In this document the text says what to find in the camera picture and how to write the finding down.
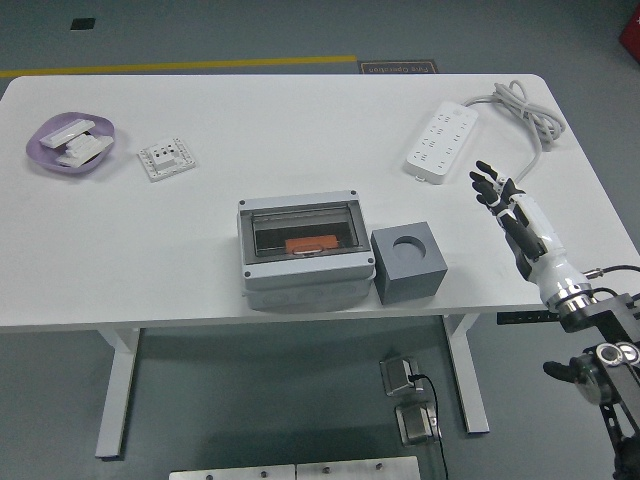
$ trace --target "gray metal block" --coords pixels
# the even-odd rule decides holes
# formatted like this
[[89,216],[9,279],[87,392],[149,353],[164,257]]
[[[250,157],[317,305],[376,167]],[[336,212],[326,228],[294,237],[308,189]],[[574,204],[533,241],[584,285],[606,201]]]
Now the gray metal block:
[[374,230],[371,246],[383,304],[435,295],[447,264],[426,222]]

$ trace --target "table leg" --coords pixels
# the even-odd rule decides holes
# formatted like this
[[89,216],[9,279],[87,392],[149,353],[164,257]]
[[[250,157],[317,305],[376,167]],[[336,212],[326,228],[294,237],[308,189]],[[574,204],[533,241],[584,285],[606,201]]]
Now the table leg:
[[104,328],[99,329],[98,332],[113,347],[114,354],[96,457],[113,458],[120,455],[140,329]]
[[467,340],[467,330],[473,326],[479,316],[474,313],[442,317],[468,433],[487,433],[489,431],[487,414],[484,411],[478,377]]

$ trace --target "electrical distribution box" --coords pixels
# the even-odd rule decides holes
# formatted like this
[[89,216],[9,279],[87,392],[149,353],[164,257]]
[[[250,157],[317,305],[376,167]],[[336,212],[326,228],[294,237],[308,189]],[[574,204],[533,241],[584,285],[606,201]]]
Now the electrical distribution box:
[[241,200],[238,236],[253,309],[369,293],[375,260],[354,190]]

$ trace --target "metal mount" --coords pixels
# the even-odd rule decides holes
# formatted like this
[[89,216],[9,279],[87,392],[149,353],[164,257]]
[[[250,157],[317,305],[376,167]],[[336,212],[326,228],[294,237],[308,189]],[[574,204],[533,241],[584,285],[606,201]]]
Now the metal mount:
[[413,357],[395,357],[380,362],[384,391],[389,397],[410,393],[424,393],[422,379],[411,382],[410,375],[418,373],[418,362]]
[[436,443],[442,438],[435,408],[429,402],[398,405],[396,419],[400,438],[405,447],[422,443]]

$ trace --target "wall socket panel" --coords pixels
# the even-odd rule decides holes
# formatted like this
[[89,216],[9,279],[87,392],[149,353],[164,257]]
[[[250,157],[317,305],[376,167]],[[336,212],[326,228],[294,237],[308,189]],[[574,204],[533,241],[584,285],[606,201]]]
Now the wall socket panel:
[[417,180],[443,183],[477,119],[475,110],[443,102],[407,155],[405,170]]
[[140,150],[138,158],[152,182],[164,180],[196,166],[193,154],[179,138],[160,140],[155,145]]

